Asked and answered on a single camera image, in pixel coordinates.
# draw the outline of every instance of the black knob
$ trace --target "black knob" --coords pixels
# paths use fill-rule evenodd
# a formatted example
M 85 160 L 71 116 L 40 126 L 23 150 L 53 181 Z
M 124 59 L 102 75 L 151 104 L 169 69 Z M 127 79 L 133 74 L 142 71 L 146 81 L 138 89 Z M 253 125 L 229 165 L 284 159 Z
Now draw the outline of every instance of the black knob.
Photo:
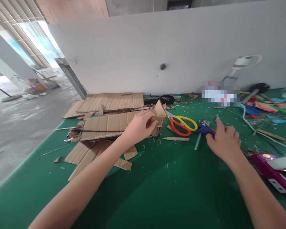
M 165 68 L 166 68 L 166 64 L 161 64 L 161 65 L 160 65 L 160 69 L 161 69 L 161 70 L 164 70 Z

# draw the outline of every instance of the concrete floor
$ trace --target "concrete floor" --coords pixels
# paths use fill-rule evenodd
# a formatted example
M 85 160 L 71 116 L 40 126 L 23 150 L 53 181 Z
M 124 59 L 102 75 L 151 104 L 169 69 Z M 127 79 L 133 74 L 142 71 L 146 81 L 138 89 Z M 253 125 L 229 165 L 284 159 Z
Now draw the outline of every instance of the concrete floor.
M 0 91 L 0 183 L 61 123 L 73 101 L 81 99 L 63 73 L 54 79 L 61 88 L 29 101 L 2 103 L 7 96 Z M 0 88 L 21 94 L 5 76 Z

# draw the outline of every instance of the yellow scissors handle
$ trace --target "yellow scissors handle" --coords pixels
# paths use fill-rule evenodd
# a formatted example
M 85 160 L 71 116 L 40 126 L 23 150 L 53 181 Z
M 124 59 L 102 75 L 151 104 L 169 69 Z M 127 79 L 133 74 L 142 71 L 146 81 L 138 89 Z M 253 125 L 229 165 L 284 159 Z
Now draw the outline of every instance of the yellow scissors handle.
M 186 128 L 188 128 L 190 131 L 196 131 L 196 130 L 198 129 L 197 123 L 196 123 L 194 120 L 192 120 L 192 119 L 190 119 L 190 118 L 188 118 L 188 117 L 176 116 L 176 115 L 175 115 L 174 118 L 178 119 L 178 120 L 179 120 Z M 191 123 L 194 124 L 195 128 L 194 128 L 194 129 L 193 129 L 193 128 L 190 128 L 190 127 L 183 121 L 183 119 L 189 120 Z

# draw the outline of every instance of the green tabletop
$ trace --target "green tabletop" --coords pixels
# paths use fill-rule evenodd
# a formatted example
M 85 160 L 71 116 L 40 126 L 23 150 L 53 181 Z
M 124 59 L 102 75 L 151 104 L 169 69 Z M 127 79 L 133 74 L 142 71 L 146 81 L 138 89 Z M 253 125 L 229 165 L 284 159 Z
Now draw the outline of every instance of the green tabletop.
M 267 95 L 280 98 L 281 92 L 272 90 Z M 243 151 L 286 155 L 286 148 L 271 145 L 262 136 L 252 136 L 253 131 L 243 126 L 238 116 L 242 114 L 240 108 L 229 108 L 234 114 L 214 109 L 214 104 L 202 103 L 200 97 L 182 100 L 193 103 L 177 104 L 171 113 L 196 122 L 207 118 L 213 128 L 219 114 L 224 124 L 233 125 L 240 133 Z M 72 127 L 77 122 L 67 119 L 59 128 Z M 265 130 L 286 138 L 284 124 L 268 125 Z M 76 166 L 53 163 L 59 156 L 64 159 L 76 144 L 64 142 L 67 133 L 68 130 L 53 131 L 0 185 L 0 228 L 27 228 L 67 185 Z M 136 144 L 139 155 L 131 160 L 131 171 L 113 168 L 73 228 L 253 228 L 232 172 L 209 149 L 206 139 L 201 139 L 195 151 L 197 133 L 190 136 L 189 142 L 162 139 L 167 136 L 176 135 L 165 128 L 159 140 L 148 138 Z M 286 197 L 266 183 L 286 209 Z

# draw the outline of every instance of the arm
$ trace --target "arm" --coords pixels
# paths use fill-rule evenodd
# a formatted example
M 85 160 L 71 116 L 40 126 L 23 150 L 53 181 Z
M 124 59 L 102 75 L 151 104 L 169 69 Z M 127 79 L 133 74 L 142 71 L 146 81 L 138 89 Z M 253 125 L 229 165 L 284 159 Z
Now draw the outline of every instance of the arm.
M 151 134 L 158 121 L 153 121 L 148 127 L 146 124 L 153 116 L 150 111 L 136 114 L 124 133 L 45 206 L 29 229 L 71 228 L 117 159 Z
M 233 172 L 254 228 L 286 228 L 286 211 L 242 153 L 239 133 L 225 127 L 219 118 L 216 122 L 215 139 L 206 136 L 208 145 Z

